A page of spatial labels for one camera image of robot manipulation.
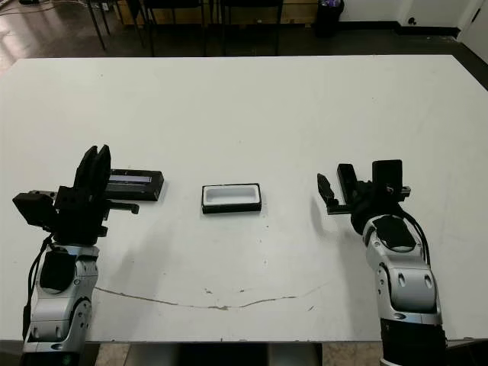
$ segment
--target black cable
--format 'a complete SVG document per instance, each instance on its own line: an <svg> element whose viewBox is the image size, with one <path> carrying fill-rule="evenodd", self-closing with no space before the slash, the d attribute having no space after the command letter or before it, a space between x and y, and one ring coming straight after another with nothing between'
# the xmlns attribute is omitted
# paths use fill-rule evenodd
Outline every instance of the black cable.
<svg viewBox="0 0 488 366"><path fill-rule="evenodd" d="M23 313L23 322L22 322L22 338L25 339L27 336L27 331L29 330L29 325L31 324L31 301L32 301L32 294L34 293L34 288L36 284L36 276L37 270L39 269L40 259L46 250L47 246L51 246L52 242L51 239L53 238L53 234L51 233L45 240L43 240L43 244L40 246L39 254L32 262L29 270L29 278L27 280L27 303L24 306L24 313Z"/></svg>
<svg viewBox="0 0 488 366"><path fill-rule="evenodd" d="M427 238L425 237L424 230L420 226L420 224L413 218L412 215L409 213L405 212L402 210L403 216L406 218L406 220L412 224L413 228L417 232L417 234L420 237L420 240L422 241L422 247L424 248L424 260L429 265L430 267L430 251L429 251L429 244L427 243Z"/></svg>

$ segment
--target white table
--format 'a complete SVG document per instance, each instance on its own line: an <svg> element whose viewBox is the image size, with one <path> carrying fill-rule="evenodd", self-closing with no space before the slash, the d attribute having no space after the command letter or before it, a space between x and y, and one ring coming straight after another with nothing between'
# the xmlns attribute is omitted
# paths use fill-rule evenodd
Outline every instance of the white table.
<svg viewBox="0 0 488 366"><path fill-rule="evenodd" d="M371 269L316 173L402 159L445 331L488 336L488 94L451 56L26 59L0 79L0 339L21 338L45 237L11 199L71 185L82 154L161 170L98 240L92 341L376 340ZM258 182L261 213L204 216L201 186Z"/></svg>

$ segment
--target floor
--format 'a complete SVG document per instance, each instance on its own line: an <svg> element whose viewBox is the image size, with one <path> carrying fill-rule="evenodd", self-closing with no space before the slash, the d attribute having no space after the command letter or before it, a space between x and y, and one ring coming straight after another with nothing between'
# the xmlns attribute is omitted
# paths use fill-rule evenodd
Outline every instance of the floor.
<svg viewBox="0 0 488 366"><path fill-rule="evenodd" d="M11 14L21 11L30 14ZM22 58L149 56L148 46L141 46L133 27L122 26L113 11L107 16L111 36L104 32L98 19L107 45L107 50L103 50L88 10L79 0L54 0L34 7L21 7L10 1L0 8L0 76ZM155 39L157 56L201 56L199 26L160 27ZM274 34L270 27L232 27L227 40L228 56L274 54ZM334 37L321 39L309 27L283 26L281 30L281 56L410 53L454 55L488 90L488 65L453 37L400 36L389 29L356 29L341 30ZM218 26L207 30L207 55L222 56ZM381 354L378 342L327 343L323 350L324 366L373 365ZM129 345L101 345L96 365L122 366L128 351Z"/></svg>

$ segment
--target chair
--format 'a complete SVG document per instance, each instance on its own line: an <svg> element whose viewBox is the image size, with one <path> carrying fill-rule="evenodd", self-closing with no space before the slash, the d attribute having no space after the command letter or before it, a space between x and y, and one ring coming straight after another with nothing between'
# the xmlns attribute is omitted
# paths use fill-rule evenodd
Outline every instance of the chair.
<svg viewBox="0 0 488 366"><path fill-rule="evenodd" d="M105 11L101 6L102 2L105 2L105 3L107 3L107 2L106 1L96 1L96 2L98 3L98 7L100 8L101 17L104 20L105 30L107 31L107 34L110 36L110 30L108 29L107 18L105 17ZM137 15L140 12L140 14L143 16L144 23L146 23L146 17L144 15L144 11L142 10L142 8L140 6L139 0L126 0L126 2L127 2L128 8L129 8L130 16L132 17L132 20L134 22L134 27L136 28L137 35L139 36L140 44L144 47L144 40L143 40L143 37L140 33L139 27L137 27L137 22L136 22ZM101 33L100 33L100 29L98 28L97 19L95 18L95 14L93 12L92 0L88 0L86 3L88 6L88 11L90 11L91 20L93 21L93 25L95 26L95 30L97 31L97 35L98 35L98 39L100 40L101 48L103 48L105 50L105 44L104 44L103 39L101 38ZM109 5L112 5L113 3L115 3L115 7L117 8L117 12L119 13L119 17L120 17L120 19L122 19L122 13L120 12L118 0L108 2Z"/></svg>
<svg viewBox="0 0 488 366"><path fill-rule="evenodd" d="M151 56L154 57L154 43L153 43L153 22L156 22L156 16L153 9L171 9L173 24L176 24L175 9L178 8L198 8L201 9L201 33L202 33L202 48L203 55L207 55L207 40L205 38L205 15L204 15L204 0L144 0L144 8L146 9L146 19L149 25L149 45L151 48Z"/></svg>
<svg viewBox="0 0 488 366"><path fill-rule="evenodd" d="M226 55L226 7L229 8L229 25L232 24L232 8L273 8L277 7L276 14L276 41L274 53L278 55L280 43L281 12L283 0L220 0L220 12L222 14L222 53Z"/></svg>

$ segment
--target wall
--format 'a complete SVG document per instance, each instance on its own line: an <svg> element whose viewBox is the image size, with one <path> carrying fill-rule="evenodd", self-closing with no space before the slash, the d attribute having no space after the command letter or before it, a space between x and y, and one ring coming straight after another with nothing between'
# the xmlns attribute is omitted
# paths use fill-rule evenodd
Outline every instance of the wall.
<svg viewBox="0 0 488 366"><path fill-rule="evenodd" d="M459 27L460 19L476 0L405 0L398 21L408 25L414 17L417 27Z"/></svg>
<svg viewBox="0 0 488 366"><path fill-rule="evenodd" d="M341 21L396 21L404 0L344 0Z"/></svg>

